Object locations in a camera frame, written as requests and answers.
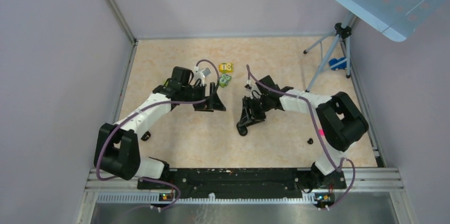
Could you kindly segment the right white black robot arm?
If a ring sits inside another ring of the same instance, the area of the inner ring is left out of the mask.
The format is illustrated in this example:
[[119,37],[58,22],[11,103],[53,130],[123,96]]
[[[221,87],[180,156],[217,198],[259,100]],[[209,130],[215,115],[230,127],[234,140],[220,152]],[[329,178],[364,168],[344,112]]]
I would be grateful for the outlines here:
[[311,181],[318,188],[332,182],[332,173],[341,168],[348,149],[369,130],[367,120],[345,92],[324,96],[289,86],[280,88],[269,75],[246,88],[250,95],[242,99],[242,113],[236,125],[241,136],[247,135],[249,126],[265,121],[270,110],[311,116],[324,151],[311,167]]

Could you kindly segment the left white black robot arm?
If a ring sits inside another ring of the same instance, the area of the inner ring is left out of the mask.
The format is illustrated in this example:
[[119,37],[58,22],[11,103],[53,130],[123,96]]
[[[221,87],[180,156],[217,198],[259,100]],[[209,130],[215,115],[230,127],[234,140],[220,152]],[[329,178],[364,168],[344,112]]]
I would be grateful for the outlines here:
[[217,94],[217,84],[205,83],[210,73],[208,68],[195,66],[190,70],[176,66],[171,77],[157,86],[133,112],[113,124],[103,124],[93,161],[97,178],[106,180],[100,174],[105,171],[110,178],[147,177],[156,188],[167,187],[170,174],[164,170],[165,162],[141,157],[139,141],[146,141],[154,123],[176,106],[191,105],[195,111],[225,111]]

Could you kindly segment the black earbud charging case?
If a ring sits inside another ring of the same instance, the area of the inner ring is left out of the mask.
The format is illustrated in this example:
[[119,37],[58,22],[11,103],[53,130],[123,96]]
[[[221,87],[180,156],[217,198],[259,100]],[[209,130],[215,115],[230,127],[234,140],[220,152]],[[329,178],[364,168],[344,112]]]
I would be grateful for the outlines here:
[[248,134],[248,129],[246,126],[239,126],[237,124],[237,131],[240,136],[246,136]]

